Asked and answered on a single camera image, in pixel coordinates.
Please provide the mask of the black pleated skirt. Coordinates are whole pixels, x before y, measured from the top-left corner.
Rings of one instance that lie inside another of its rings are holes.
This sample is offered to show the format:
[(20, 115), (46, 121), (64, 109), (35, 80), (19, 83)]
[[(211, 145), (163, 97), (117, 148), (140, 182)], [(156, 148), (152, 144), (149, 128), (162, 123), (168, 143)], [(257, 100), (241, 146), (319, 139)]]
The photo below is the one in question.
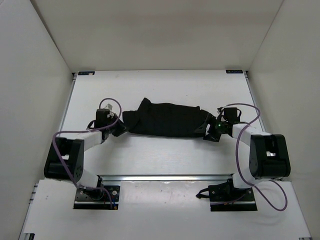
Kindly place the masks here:
[(199, 106), (152, 103), (146, 97), (137, 110), (124, 111), (122, 119), (128, 131), (138, 135), (169, 138), (203, 138), (194, 131), (205, 120), (208, 111)]

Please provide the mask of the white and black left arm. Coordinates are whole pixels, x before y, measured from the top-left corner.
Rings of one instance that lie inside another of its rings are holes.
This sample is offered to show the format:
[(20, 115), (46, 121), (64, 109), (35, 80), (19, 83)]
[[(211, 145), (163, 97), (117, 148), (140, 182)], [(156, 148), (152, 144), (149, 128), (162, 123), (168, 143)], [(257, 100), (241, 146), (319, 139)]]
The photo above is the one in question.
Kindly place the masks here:
[(60, 131), (53, 136), (44, 165), (44, 176), (49, 179), (72, 182), (75, 187), (94, 201), (107, 196), (102, 178), (85, 169), (85, 151), (103, 144), (113, 135), (127, 131), (119, 116), (106, 108), (96, 110), (95, 119), (86, 130)]

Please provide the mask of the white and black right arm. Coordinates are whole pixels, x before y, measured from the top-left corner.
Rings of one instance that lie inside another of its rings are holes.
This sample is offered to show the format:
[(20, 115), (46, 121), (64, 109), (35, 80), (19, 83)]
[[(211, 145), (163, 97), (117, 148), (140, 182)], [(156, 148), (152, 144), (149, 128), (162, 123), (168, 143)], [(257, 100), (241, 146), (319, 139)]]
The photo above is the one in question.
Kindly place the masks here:
[[(218, 205), (231, 204), (246, 197), (253, 187), (263, 181), (286, 178), (291, 173), (286, 138), (253, 127), (241, 121), (242, 111), (234, 104), (218, 108), (218, 116), (210, 124), (207, 138), (218, 142), (222, 135), (236, 140), (236, 173), (226, 182), (210, 185), (200, 190), (198, 199), (210, 199)], [(247, 167), (240, 166), (239, 148), (243, 143), (249, 147)]]

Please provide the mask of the blue left corner label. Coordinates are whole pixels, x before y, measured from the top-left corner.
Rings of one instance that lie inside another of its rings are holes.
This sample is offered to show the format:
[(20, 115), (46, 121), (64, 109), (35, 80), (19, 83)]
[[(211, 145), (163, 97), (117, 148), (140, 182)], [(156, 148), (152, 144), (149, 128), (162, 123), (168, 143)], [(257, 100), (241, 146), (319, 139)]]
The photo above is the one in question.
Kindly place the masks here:
[(93, 76), (95, 71), (79, 71), (77, 73), (78, 76)]

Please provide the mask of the blue corner label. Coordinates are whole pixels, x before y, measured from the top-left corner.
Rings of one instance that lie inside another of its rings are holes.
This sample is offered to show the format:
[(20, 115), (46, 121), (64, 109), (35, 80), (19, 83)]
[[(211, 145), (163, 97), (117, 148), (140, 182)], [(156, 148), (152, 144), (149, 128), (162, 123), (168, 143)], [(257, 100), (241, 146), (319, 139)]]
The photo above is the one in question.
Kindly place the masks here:
[(243, 70), (241, 69), (226, 69), (225, 72), (227, 74), (243, 74)]
[(77, 73), (78, 76), (93, 76), (95, 71), (79, 71)]

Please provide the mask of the blue right corner label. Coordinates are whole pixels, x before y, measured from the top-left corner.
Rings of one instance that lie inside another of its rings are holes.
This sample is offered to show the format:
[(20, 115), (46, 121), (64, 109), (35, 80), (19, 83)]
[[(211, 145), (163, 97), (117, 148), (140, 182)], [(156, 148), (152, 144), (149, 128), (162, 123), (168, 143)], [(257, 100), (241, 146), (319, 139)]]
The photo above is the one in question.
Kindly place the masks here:
[(241, 69), (226, 69), (225, 72), (227, 74), (243, 74), (243, 70)]

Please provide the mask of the aluminium table edge rail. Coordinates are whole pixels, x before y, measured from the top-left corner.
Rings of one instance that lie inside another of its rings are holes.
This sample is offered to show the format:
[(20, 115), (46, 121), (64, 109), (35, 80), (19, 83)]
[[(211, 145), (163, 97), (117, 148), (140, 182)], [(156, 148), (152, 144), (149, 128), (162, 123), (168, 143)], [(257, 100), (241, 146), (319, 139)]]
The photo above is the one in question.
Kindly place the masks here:
[(227, 179), (231, 179), (232, 176), (230, 174), (188, 174), (188, 175), (101, 175), (101, 178), (104, 182), (121, 182), (121, 181), (129, 181), (129, 182), (150, 182), (150, 181), (158, 181), (158, 182), (174, 182), (174, 181), (226, 181)]

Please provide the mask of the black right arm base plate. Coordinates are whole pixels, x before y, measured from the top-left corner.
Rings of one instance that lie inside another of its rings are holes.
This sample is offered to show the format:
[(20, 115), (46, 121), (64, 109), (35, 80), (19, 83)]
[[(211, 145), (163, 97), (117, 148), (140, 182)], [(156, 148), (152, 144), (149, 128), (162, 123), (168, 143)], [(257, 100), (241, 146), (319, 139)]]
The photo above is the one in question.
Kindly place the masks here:
[(225, 182), (209, 185), (211, 212), (255, 212), (258, 210), (252, 188), (234, 188)]

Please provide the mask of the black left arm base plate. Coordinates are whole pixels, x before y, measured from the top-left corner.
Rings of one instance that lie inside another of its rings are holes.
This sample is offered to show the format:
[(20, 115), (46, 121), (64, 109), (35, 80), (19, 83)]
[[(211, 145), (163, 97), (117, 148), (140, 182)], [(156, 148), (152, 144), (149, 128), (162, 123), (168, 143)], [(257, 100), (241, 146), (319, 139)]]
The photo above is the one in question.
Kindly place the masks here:
[(120, 182), (103, 182), (104, 190), (77, 189), (74, 197), (73, 208), (75, 210), (112, 210), (119, 209), (121, 193)]

